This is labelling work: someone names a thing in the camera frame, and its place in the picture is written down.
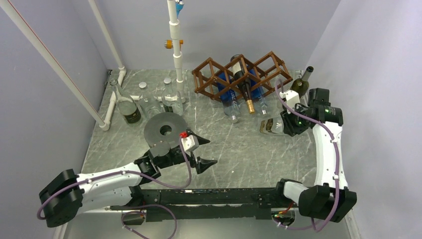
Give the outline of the dark green wine bottle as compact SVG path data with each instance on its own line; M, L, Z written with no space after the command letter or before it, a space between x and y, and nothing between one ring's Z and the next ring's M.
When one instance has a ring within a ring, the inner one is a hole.
M298 93L299 98L303 97L306 92L309 89L309 77L311 76L312 72L314 71L313 66L308 66L302 76L300 78L297 78L292 86L290 87L290 90Z

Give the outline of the short clear glass bottle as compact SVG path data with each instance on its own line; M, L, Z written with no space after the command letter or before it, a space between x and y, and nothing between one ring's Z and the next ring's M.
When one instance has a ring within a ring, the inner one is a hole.
M165 78L163 83L164 90L161 98L165 112L175 113L182 116L184 109L180 92L173 88L170 78Z

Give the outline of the tall clear glass bottle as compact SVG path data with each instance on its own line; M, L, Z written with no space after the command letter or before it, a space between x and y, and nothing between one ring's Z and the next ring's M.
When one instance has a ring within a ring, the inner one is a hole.
M113 88L118 111L125 122L128 125L141 124L142 115L135 100L121 87L117 79L113 78L109 83Z

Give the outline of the gold capped dark bottle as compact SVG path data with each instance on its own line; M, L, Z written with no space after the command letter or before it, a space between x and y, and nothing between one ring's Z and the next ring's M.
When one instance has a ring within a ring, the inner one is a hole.
M234 75L234 80L238 80L244 76L245 70L243 66L241 65L241 61L237 61L235 64L233 64L233 66L231 67L231 70ZM246 102L249 113L254 114L255 108L254 108L252 97L251 97L250 79L247 77L245 78L243 82L240 82L237 85Z

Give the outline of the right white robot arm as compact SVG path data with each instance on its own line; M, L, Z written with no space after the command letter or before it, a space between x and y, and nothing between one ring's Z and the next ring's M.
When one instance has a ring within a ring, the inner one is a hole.
M292 90L277 93L284 110L281 112L283 132L289 136L312 130L316 146L316 178L313 186L283 180L283 188L274 193L277 205L292 201L301 216L328 222L340 222L357 202L357 194L349 190L344 174L341 138L343 113L331 106L328 89L311 89L307 105Z

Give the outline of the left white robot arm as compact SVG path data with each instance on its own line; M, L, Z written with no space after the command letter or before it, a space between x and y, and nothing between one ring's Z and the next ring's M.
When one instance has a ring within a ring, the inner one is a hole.
M45 220L47 227L54 228L92 209L122 205L137 209L142 205L143 195L131 188L150 182L172 189L186 188L192 180L192 169L201 174L217 164L217 160L194 155L195 149L209 142L186 129L177 135L175 146L167 141L157 142L140 158L125 166L87 174L64 170L40 191L41 206L36 216ZM158 180L160 169L182 163L188 169L185 185L175 186Z

